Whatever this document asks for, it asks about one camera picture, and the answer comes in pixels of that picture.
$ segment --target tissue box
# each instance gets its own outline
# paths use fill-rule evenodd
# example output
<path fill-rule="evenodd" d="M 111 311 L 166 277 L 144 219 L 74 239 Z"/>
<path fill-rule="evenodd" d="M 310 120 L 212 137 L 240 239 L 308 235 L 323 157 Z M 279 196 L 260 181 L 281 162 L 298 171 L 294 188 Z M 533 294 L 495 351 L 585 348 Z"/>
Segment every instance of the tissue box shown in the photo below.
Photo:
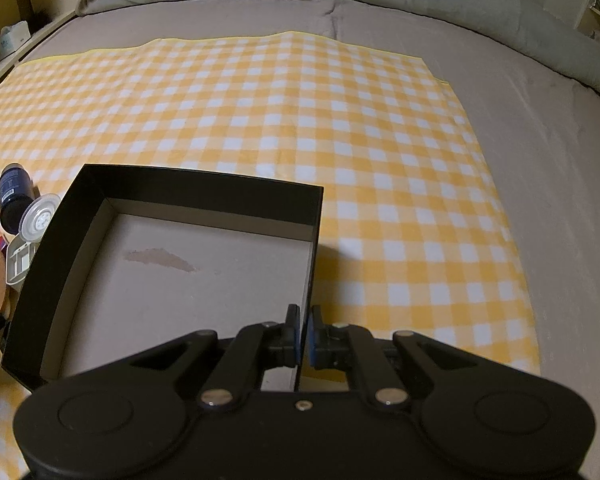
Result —
<path fill-rule="evenodd" d="M 13 54 L 31 38 L 27 22 L 18 22 L 11 27 L 3 27 L 0 32 L 0 61 Z"/>

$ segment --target mattress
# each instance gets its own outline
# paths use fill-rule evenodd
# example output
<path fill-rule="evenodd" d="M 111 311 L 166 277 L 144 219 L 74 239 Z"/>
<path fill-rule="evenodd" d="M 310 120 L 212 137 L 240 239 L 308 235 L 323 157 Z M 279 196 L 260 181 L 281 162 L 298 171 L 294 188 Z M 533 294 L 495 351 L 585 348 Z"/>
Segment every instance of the mattress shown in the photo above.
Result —
<path fill-rule="evenodd" d="M 490 167 L 536 317 L 542 375 L 597 418 L 584 473 L 600 479 L 600 97 L 496 41 L 349 0 L 190 0 L 69 22 L 27 60 L 155 38 L 310 32 L 421 57 L 451 83 Z"/>

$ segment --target metal pin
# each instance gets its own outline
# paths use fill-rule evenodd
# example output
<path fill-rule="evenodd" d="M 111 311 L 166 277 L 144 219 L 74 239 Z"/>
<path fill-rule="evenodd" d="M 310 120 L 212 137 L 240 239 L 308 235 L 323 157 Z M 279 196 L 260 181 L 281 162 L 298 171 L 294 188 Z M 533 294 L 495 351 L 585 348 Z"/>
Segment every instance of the metal pin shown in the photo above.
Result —
<path fill-rule="evenodd" d="M 385 406 L 401 404 L 408 398 L 407 392 L 400 388 L 381 388 L 376 391 L 376 400 Z"/>
<path fill-rule="evenodd" d="M 296 410 L 298 410 L 299 412 L 306 412 L 307 410 L 310 410 L 313 406 L 314 404 L 310 400 L 298 400 L 298 402 L 296 402 Z"/>
<path fill-rule="evenodd" d="M 225 404 L 228 404 L 234 400 L 234 396 L 232 396 L 229 390 L 215 388 L 213 390 L 207 390 L 206 392 L 203 392 L 200 396 L 200 400 L 202 400 L 202 402 L 204 402 L 207 406 L 224 406 Z"/>

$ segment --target black box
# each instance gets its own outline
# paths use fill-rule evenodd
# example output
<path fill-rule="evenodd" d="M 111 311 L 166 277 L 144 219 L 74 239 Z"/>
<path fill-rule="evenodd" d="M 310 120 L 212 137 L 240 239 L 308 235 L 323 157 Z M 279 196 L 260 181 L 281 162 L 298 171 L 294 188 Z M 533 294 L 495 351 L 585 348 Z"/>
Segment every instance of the black box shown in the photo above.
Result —
<path fill-rule="evenodd" d="M 202 328 L 308 312 L 322 188 L 193 170 L 87 164 L 49 224 L 2 367 L 33 390 Z M 263 388 L 296 384 L 270 370 Z"/>

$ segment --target checkered tablecloth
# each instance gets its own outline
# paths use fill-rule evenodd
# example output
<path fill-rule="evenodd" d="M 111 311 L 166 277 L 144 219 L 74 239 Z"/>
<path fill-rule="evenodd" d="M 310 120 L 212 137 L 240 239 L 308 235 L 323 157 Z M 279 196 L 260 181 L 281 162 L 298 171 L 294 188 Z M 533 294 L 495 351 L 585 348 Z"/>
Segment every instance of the checkered tablecloth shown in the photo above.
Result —
<path fill-rule="evenodd" d="M 85 162 L 324 186 L 314 303 L 377 336 L 412 328 L 538 370 L 506 218 L 467 117 L 421 59 L 286 32 L 156 40 L 17 67 L 0 85 L 0 171 L 62 196 Z M 24 395 L 0 371 L 0 480 Z"/>

